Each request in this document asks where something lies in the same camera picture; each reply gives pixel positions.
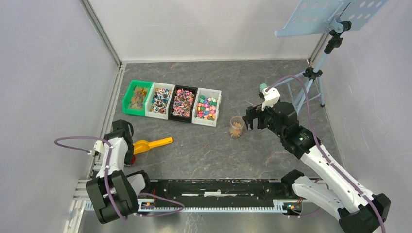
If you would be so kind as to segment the clear plastic jar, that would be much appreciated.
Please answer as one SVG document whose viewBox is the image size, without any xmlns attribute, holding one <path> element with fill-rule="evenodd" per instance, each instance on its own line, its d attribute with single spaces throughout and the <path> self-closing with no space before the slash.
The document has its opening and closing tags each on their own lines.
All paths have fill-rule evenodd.
<svg viewBox="0 0 412 233">
<path fill-rule="evenodd" d="M 241 116 L 234 116 L 230 120 L 230 136 L 232 138 L 239 138 L 244 129 L 244 121 Z"/>
</svg>

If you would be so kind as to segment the orange plastic scoop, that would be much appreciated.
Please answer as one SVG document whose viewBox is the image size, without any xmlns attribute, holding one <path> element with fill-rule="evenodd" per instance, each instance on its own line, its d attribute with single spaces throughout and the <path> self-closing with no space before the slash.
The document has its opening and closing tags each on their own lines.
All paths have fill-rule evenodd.
<svg viewBox="0 0 412 233">
<path fill-rule="evenodd" d="M 157 148 L 160 146 L 171 144 L 172 142 L 173 142 L 172 137 L 167 137 L 167 138 L 160 139 L 157 141 L 152 141 L 152 142 L 148 142 L 146 140 L 139 140 L 133 144 L 134 146 L 133 155 L 144 153 L 144 152 L 149 151 L 152 148 Z"/>
</svg>

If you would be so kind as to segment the red jar lid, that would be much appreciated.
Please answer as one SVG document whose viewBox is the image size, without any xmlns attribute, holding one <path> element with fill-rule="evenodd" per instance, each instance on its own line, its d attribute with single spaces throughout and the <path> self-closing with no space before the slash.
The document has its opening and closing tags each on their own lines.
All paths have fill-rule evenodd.
<svg viewBox="0 0 412 233">
<path fill-rule="evenodd" d="M 133 165 L 136 162 L 136 156 L 133 155 L 132 159 L 131 159 L 131 165 Z"/>
</svg>

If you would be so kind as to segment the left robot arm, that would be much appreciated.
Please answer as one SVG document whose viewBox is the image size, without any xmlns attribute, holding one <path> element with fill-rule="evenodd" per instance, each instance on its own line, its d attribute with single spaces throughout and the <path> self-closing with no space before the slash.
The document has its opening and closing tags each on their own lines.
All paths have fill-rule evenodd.
<svg viewBox="0 0 412 233">
<path fill-rule="evenodd" d="M 139 210 L 137 195 L 146 198 L 153 191 L 153 185 L 143 170 L 130 176 L 124 174 L 124 166 L 132 164 L 133 135 L 130 122 L 117 120 L 112 123 L 112 132 L 103 138 L 103 167 L 94 179 L 86 183 L 87 194 L 101 224 L 126 220 Z"/>
</svg>

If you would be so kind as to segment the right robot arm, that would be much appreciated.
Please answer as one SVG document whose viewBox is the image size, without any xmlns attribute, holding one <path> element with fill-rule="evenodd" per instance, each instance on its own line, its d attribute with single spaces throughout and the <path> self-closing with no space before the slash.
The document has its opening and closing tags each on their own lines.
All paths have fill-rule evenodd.
<svg viewBox="0 0 412 233">
<path fill-rule="evenodd" d="M 308 165 L 328 187 L 320 186 L 302 172 L 293 170 L 281 181 L 281 193 L 296 195 L 319 206 L 337 219 L 346 233 L 384 233 L 391 201 L 383 193 L 374 194 L 351 176 L 326 150 L 315 132 L 300 125 L 291 103 L 273 107 L 248 107 L 242 118 L 247 128 L 269 129 L 286 151 Z"/>
</svg>

